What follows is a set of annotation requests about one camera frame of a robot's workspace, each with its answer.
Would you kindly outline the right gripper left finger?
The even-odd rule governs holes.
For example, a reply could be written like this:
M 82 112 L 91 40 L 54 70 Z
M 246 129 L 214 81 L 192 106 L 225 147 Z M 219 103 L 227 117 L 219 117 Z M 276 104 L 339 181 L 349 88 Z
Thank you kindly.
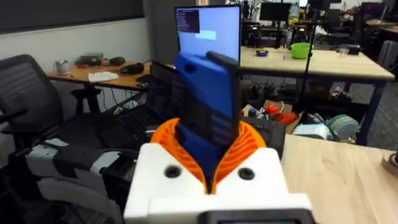
M 200 166 L 175 139 L 178 118 L 161 124 L 141 146 L 123 218 L 125 223 L 196 223 L 207 193 Z

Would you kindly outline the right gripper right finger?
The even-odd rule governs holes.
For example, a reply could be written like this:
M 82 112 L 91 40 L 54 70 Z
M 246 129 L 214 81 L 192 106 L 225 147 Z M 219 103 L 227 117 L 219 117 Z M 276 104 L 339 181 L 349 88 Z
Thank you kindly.
M 288 192 L 278 152 L 250 124 L 239 123 L 238 137 L 218 164 L 213 178 L 217 195 L 265 195 Z

